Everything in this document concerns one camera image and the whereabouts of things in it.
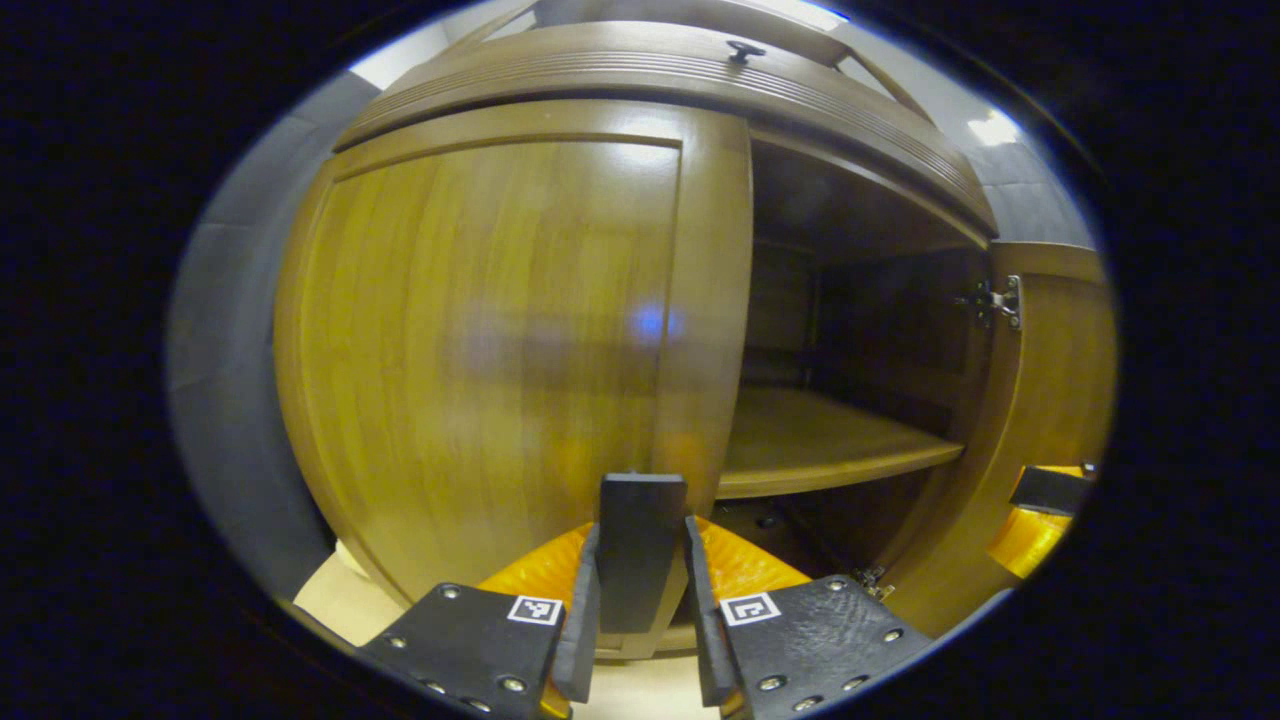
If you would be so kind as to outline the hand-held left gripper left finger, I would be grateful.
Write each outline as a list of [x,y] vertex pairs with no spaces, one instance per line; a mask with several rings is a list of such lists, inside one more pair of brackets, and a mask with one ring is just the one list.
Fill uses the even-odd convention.
[[358,659],[448,717],[570,719],[593,680],[598,536],[589,521],[480,585],[435,585]]

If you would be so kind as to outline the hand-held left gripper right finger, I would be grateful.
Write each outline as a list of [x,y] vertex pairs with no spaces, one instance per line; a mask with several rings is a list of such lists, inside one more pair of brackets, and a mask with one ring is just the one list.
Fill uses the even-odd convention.
[[722,719],[832,719],[933,641],[855,579],[788,574],[709,521],[685,520],[701,700]]

